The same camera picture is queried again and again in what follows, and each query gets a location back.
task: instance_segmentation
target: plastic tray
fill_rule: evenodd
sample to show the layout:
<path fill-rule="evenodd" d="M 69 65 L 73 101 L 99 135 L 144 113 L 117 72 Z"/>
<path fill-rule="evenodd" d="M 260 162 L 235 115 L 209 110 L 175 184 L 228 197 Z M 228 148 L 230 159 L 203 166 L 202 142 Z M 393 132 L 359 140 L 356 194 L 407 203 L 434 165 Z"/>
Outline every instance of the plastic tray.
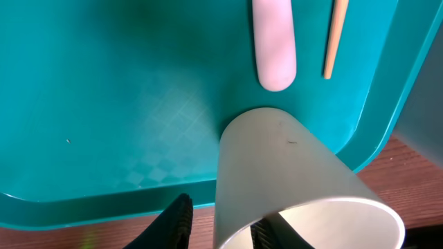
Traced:
<path fill-rule="evenodd" d="M 212 205 L 219 137 L 288 111 L 355 172 L 387 141 L 442 0 L 351 1 L 331 80 L 331 0 L 293 0 L 295 82 L 257 81 L 251 0 L 0 3 L 0 224 L 43 230 Z"/>

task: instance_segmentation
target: wooden table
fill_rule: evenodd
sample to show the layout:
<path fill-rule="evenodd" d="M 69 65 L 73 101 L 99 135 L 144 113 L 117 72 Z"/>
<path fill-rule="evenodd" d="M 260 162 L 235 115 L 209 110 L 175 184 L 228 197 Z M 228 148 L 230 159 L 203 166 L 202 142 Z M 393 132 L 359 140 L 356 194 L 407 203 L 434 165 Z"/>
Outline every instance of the wooden table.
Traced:
<path fill-rule="evenodd" d="M 392 138 L 359 177 L 390 205 L 407 228 L 443 224 L 443 170 Z M 0 228 L 0 248 L 122 248 L 154 216 L 48 232 Z M 194 211 L 191 249 L 212 248 L 214 209 Z"/>

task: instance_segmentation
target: paper cup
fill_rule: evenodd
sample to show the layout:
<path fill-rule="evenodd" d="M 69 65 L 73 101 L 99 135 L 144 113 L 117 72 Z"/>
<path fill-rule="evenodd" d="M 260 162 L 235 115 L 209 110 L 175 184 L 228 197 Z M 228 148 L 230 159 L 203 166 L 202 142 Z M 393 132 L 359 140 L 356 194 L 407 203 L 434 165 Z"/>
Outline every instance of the paper cup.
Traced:
<path fill-rule="evenodd" d="M 253 248 L 249 226 L 280 215 L 314 248 L 400 248 L 399 215 L 288 113 L 238 116 L 220 142 L 214 248 Z"/>

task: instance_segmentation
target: popsicle stick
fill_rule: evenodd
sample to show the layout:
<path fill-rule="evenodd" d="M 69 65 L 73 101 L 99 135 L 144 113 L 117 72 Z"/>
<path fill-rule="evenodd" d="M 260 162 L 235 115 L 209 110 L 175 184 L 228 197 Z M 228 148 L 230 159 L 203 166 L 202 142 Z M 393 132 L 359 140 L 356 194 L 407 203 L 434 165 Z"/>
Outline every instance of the popsicle stick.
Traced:
<path fill-rule="evenodd" d="M 345 22 L 347 4 L 349 0 L 335 0 L 334 13 L 332 13 L 331 28 L 329 30 L 329 41 L 327 43 L 327 53 L 325 62 L 324 77 L 331 78 L 334 69 L 335 57 L 337 55 L 338 43 L 340 42 L 343 23 Z"/>

